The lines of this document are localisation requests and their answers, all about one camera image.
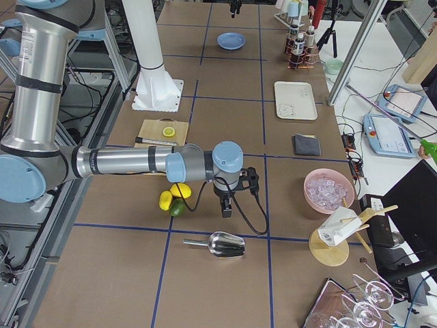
bowl of ice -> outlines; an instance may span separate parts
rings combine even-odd
[[[350,181],[333,169],[315,169],[303,184],[305,199],[320,213],[333,214],[340,206],[350,207],[355,198]]]

ice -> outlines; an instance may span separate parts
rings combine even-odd
[[[325,210],[337,210],[343,206],[343,198],[348,196],[348,190],[342,184],[325,176],[310,180],[306,190],[309,198]]]

red object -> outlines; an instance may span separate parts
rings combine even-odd
[[[322,19],[323,11],[325,10],[325,7],[327,4],[328,4],[328,0],[317,1],[317,5],[315,7],[314,18],[313,18],[314,29],[317,29],[319,27],[319,22]]]

lemon slice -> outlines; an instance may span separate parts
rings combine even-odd
[[[176,134],[176,131],[171,126],[168,126],[168,127],[164,128],[164,130],[163,130],[164,137],[167,137],[167,138],[174,137],[175,134]]]

metal scoop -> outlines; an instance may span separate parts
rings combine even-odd
[[[242,256],[246,249],[243,238],[222,231],[212,234],[208,241],[184,239],[184,244],[206,246],[210,253],[218,258]]]

